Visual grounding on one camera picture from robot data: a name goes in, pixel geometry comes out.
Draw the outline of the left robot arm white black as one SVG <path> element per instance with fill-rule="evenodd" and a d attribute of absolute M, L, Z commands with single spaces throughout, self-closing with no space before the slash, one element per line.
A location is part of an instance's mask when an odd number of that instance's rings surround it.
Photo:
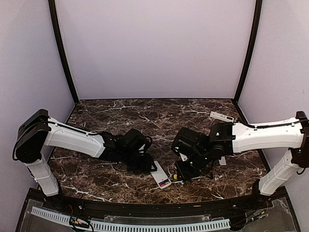
<path fill-rule="evenodd" d="M 38 110 L 18 129 L 13 160 L 24 163 L 41 187 L 49 203 L 58 211 L 68 207 L 68 199 L 60 194 L 60 185 L 43 157 L 44 146 L 61 147 L 104 161 L 121 162 L 129 171 L 154 172 L 153 157 L 147 153 L 152 139 L 136 129 L 124 135 L 106 131 L 88 132 L 63 124 Z"/>

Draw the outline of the grey battery cover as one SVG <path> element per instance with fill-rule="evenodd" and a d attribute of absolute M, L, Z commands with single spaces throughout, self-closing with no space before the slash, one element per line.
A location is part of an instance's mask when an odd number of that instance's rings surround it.
<path fill-rule="evenodd" d="M 221 158 L 219 159 L 219 164 L 220 164 L 221 166 L 226 166 L 226 159 L 225 159 L 224 156 L 221 157 Z"/>

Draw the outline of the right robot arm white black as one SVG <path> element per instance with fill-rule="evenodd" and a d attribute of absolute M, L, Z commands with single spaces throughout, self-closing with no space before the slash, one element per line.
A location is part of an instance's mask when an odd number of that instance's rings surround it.
<path fill-rule="evenodd" d="M 205 135 L 181 128 L 172 142 L 172 151 L 181 157 L 175 163 L 175 178 L 187 181 L 198 177 L 209 163 L 249 150 L 286 147 L 282 159 L 253 185 L 246 205 L 256 210 L 293 174 L 309 167 L 309 119 L 303 111 L 284 121 L 251 125 L 245 122 L 217 123 Z"/>

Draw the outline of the grey remote control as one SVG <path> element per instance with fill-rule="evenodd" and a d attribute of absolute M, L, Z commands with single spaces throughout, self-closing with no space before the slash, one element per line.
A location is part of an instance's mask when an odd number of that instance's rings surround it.
<path fill-rule="evenodd" d="M 165 171 L 163 170 L 163 168 L 160 166 L 160 164 L 157 161 L 154 161 L 156 166 L 157 166 L 157 171 L 156 172 L 150 172 L 153 179 L 155 180 L 155 182 L 157 183 L 158 187 L 159 183 L 163 180 L 169 179 L 168 176 L 166 175 Z"/>

